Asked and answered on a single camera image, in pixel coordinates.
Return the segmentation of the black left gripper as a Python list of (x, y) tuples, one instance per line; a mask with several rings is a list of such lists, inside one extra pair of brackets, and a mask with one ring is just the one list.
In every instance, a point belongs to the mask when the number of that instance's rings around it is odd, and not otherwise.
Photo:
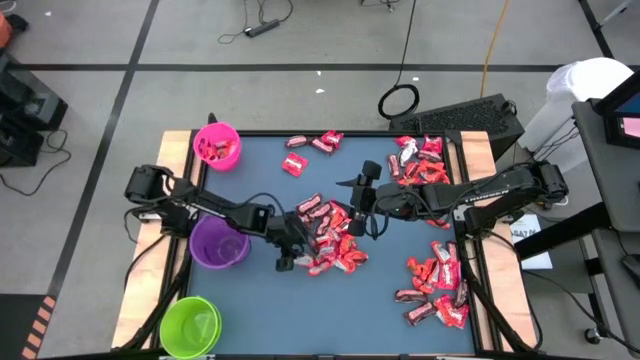
[[(297, 215), (281, 215), (269, 219), (269, 242), (291, 255), (302, 255), (305, 246), (314, 252), (313, 238), (305, 223)], [(276, 260), (276, 271), (287, 272), (294, 268), (293, 256), (282, 255)]]

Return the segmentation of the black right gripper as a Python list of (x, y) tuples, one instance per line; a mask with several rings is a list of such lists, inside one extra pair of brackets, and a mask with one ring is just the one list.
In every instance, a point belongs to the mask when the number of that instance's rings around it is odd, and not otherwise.
[(379, 180), (382, 167), (371, 160), (363, 163), (362, 171), (354, 179), (337, 182), (337, 185), (352, 187), (351, 221), (348, 233), (361, 237), (366, 232), (368, 216), (375, 214), (389, 216), (405, 221), (418, 219), (417, 193), (411, 186), (389, 183), (374, 188), (372, 183)]

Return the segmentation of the white silver candy packet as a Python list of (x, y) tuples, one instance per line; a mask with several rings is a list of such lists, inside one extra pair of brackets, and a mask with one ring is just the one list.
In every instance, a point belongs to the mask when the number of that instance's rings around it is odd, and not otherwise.
[(408, 162), (411, 160), (411, 158), (414, 156), (414, 154), (417, 152), (418, 152), (418, 148), (416, 145), (416, 140), (415, 139), (407, 140), (401, 146), (400, 152), (398, 154), (399, 165), (401, 167), (405, 167), (408, 164)]

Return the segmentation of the red square candy packet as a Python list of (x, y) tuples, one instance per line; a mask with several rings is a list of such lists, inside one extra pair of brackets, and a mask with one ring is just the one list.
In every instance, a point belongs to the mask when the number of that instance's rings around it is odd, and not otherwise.
[(290, 152), (286, 158), (282, 161), (282, 169), (294, 177), (300, 177), (306, 170), (309, 164), (309, 160), (305, 157), (298, 155), (295, 152)]

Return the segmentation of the large red candy packet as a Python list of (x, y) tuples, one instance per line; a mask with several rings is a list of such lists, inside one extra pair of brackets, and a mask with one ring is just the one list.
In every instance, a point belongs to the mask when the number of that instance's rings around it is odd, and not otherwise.
[(443, 295), (434, 301), (436, 315), (447, 327), (464, 329), (469, 315), (469, 306), (457, 306), (450, 295)]
[(441, 290), (456, 290), (460, 282), (460, 263), (457, 260), (438, 263), (436, 286)]

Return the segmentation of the purple plastic basket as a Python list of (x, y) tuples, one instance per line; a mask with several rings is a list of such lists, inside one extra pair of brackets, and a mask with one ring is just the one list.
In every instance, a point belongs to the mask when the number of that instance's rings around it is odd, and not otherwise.
[(189, 238), (192, 258), (213, 270), (226, 269), (242, 262), (250, 250), (248, 235), (231, 228), (223, 219), (215, 216), (200, 219)]

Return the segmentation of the pink plastic basket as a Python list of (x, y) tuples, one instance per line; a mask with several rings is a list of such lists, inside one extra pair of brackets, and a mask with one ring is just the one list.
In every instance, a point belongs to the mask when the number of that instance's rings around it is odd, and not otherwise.
[[(227, 158), (222, 160), (207, 161), (200, 157), (198, 151), (198, 145), (202, 141), (208, 141), (212, 145), (224, 140), (232, 140), (236, 142), (235, 151)], [(242, 142), (239, 133), (234, 127), (228, 123), (217, 122), (206, 125), (201, 128), (197, 133), (193, 141), (193, 150), (195, 155), (207, 165), (218, 172), (228, 172), (233, 170), (239, 163), (240, 155), (242, 152)]]

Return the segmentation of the wooden side board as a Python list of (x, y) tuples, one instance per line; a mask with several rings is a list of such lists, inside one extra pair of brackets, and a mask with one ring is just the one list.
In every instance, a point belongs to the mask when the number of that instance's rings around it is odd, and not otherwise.
[[(200, 166), (190, 157), (191, 132), (166, 131), (162, 136), (156, 164), (169, 168), (177, 176), (196, 179)], [(133, 269), (127, 277), (122, 304), (111, 342), (121, 347), (132, 339), (143, 325), (162, 293), (175, 278), (187, 247), (183, 238), (163, 238), (161, 223), (149, 220), (140, 225)]]
[[(462, 132), (461, 139), (469, 178), (494, 175), (496, 165), (487, 133)], [(536, 328), (515, 252), (501, 238), (489, 234), (482, 241), (482, 253), (494, 304), (523, 342), (534, 347)]]

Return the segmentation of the green plastic basket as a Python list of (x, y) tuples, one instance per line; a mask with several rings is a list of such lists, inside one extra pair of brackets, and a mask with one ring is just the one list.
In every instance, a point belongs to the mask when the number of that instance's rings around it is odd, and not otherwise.
[(208, 300), (193, 296), (173, 304), (160, 324), (160, 342), (164, 350), (178, 359), (207, 354), (217, 343), (222, 330), (218, 308)]

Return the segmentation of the white paper sheet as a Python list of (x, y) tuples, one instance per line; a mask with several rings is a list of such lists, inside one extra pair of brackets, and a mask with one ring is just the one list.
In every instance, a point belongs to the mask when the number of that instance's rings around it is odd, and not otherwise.
[[(525, 214), (510, 225), (513, 243), (532, 236), (541, 230), (538, 217), (533, 214)], [(553, 268), (548, 252), (541, 253), (521, 261), (524, 270), (551, 270)]]

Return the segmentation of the black power strip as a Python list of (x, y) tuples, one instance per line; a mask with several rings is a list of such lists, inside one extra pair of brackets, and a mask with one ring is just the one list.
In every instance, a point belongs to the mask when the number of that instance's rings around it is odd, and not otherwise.
[(265, 32), (268, 32), (270, 30), (273, 30), (277, 27), (280, 26), (281, 21), (278, 19), (274, 19), (274, 20), (270, 20), (268, 22), (265, 23), (261, 23), (260, 25), (256, 26), (256, 27), (248, 27), (245, 28), (243, 33), (249, 37), (249, 38), (254, 38), (257, 37)]

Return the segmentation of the black desk crossbar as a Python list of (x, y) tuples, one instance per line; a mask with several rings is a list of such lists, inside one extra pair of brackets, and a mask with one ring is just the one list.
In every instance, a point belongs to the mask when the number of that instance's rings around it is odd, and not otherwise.
[(600, 202), (517, 242), (515, 249), (520, 259), (525, 260), (610, 226), (608, 211)]

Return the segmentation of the white bagged bin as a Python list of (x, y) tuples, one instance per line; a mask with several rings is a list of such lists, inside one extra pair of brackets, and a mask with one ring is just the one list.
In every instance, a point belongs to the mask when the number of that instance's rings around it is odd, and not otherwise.
[(518, 143), (538, 161), (547, 160), (565, 173), (587, 160), (572, 105), (603, 98), (633, 74), (627, 65), (600, 57), (556, 70), (546, 85), (546, 101)]

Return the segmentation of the grey desk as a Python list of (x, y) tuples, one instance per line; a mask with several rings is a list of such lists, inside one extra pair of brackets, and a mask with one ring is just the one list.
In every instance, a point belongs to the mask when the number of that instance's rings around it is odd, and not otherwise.
[(622, 337), (640, 359), (640, 286), (623, 264), (625, 256), (640, 255), (640, 150), (609, 144), (605, 119), (589, 102), (572, 110), (610, 222), (593, 230), (592, 238)]

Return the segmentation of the black monitor pink screen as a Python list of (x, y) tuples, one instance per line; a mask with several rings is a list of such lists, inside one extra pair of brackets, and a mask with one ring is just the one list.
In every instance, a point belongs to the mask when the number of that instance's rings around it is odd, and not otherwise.
[(604, 119), (609, 144), (640, 150), (640, 71), (597, 102), (594, 110)]

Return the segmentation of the black orange striped mat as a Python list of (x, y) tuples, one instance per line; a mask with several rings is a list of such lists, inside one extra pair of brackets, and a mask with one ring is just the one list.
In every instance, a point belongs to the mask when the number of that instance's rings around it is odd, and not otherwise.
[(0, 360), (36, 359), (55, 305), (50, 295), (0, 294)]

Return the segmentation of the grey chair leg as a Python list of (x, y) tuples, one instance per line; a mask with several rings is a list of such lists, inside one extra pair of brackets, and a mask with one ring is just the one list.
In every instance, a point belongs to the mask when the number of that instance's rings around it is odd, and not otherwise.
[(609, 14), (607, 14), (600, 22), (598, 22), (595, 26), (595, 29), (601, 29), (606, 24), (608, 24), (614, 17), (622, 14), (627, 10), (631, 3), (635, 0), (622, 0)]

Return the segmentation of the orange object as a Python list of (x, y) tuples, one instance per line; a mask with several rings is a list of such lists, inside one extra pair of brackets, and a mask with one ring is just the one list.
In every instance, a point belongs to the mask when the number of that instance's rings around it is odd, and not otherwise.
[(10, 42), (13, 28), (5, 15), (0, 12), (0, 49), (5, 48)]

